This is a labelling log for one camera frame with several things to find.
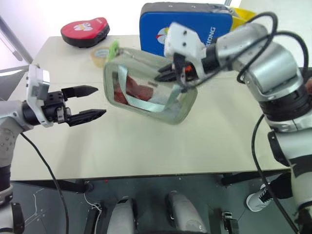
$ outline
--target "gray floor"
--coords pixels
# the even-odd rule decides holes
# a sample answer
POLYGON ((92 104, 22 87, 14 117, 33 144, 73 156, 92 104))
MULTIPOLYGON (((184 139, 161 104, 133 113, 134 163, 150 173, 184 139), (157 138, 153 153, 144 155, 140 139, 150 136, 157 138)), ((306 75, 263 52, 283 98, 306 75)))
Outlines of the gray floor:
MULTIPOLYGON (((128 195, 137 201, 138 231, 172 230, 165 214, 164 197, 171 190, 185 194, 197 208, 210 233, 226 234, 220 220, 220 210, 232 211, 242 234, 290 234, 288 224, 275 204, 258 213, 247 210, 245 199, 256 192, 260 180, 221 187, 219 175, 184 175, 152 178, 124 178, 92 181, 94 190, 87 193, 91 202, 103 201, 108 208, 98 224, 98 234, 105 234, 116 202, 128 195)), ((89 206, 82 194, 64 192, 69 208, 70 233, 82 234, 89 206)), ((14 184, 14 200, 21 203, 27 220, 25 234, 64 233, 64 213, 58 193, 49 189, 14 184)), ((281 201, 293 217, 292 198, 281 201)))

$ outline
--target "green strap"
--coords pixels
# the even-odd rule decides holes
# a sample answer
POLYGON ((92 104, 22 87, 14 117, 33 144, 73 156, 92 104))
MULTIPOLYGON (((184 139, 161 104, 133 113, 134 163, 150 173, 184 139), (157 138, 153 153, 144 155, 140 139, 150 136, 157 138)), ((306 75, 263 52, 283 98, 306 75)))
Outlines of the green strap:
POLYGON ((132 97, 126 94, 127 74, 128 74, 127 68, 119 65, 118 66, 118 79, 119 79, 120 89, 123 95, 125 96, 125 98, 127 99, 128 103, 137 108, 140 108, 146 111, 151 111, 151 112, 162 112, 165 109, 167 109, 169 106, 171 106, 175 102, 179 94, 181 93, 181 87, 176 84, 173 85, 171 94, 167 100, 166 105, 155 104, 152 102, 137 99, 135 97, 132 97))

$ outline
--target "red pad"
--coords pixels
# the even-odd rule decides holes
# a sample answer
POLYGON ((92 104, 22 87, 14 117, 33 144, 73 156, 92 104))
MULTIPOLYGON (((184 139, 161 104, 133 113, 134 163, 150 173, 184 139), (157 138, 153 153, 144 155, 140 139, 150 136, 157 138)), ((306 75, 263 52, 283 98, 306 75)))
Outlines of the red pad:
POLYGON ((64 41, 77 47, 91 47, 105 39, 110 28, 103 17, 69 23, 62 27, 64 41))

